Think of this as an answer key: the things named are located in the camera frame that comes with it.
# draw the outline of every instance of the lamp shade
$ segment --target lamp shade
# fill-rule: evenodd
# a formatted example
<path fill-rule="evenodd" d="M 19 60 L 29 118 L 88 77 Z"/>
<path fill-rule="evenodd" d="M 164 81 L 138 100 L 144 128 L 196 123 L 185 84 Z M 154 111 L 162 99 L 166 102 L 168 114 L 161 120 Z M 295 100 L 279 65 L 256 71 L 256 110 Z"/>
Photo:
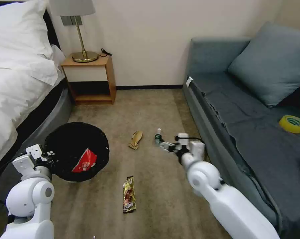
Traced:
<path fill-rule="evenodd" d="M 58 16 L 84 16 L 95 13 L 92 0 L 50 0 L 51 12 Z"/>

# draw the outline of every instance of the gray blanket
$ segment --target gray blanket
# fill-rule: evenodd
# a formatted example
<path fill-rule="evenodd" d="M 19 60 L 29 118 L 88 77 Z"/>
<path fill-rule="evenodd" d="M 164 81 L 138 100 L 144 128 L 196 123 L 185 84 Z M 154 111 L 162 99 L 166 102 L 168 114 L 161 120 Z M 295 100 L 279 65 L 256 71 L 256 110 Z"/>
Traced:
<path fill-rule="evenodd" d="M 283 218 L 283 238 L 300 238 L 300 134 L 284 131 L 284 115 L 300 108 L 267 108 L 227 73 L 192 76 L 236 148 L 266 187 Z"/>

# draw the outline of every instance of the plastic bottle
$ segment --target plastic bottle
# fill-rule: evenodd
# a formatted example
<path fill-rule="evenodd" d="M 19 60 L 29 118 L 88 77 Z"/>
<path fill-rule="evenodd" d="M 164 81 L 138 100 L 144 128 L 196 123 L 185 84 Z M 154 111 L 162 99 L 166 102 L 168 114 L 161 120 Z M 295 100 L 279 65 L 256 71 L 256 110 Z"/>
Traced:
<path fill-rule="evenodd" d="M 159 146 L 160 143 L 161 143 L 161 141 L 162 141 L 161 131 L 162 131 L 162 130 L 161 130 L 160 128 L 158 128 L 158 130 L 157 130 L 157 132 L 156 132 L 156 135 L 155 135 L 155 137 L 154 137 L 155 144 L 156 144 L 157 146 Z"/>

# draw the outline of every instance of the nightstand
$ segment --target nightstand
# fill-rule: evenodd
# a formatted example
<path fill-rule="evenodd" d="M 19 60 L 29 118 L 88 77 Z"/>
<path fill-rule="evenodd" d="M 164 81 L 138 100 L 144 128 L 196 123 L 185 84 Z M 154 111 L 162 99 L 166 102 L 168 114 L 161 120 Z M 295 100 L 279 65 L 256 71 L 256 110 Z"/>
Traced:
<path fill-rule="evenodd" d="M 113 104 L 116 98 L 111 56 L 78 63 L 68 56 L 61 64 L 76 104 Z"/>

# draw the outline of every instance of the brown paper bag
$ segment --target brown paper bag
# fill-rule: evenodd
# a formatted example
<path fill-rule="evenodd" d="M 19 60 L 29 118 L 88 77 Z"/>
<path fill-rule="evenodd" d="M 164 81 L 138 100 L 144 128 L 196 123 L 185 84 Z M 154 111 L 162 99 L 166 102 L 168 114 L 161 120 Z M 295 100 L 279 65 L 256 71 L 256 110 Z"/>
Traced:
<path fill-rule="evenodd" d="M 138 142 L 142 138 L 143 132 L 142 131 L 136 131 L 132 135 L 131 141 L 129 143 L 129 147 L 136 150 L 138 148 Z"/>

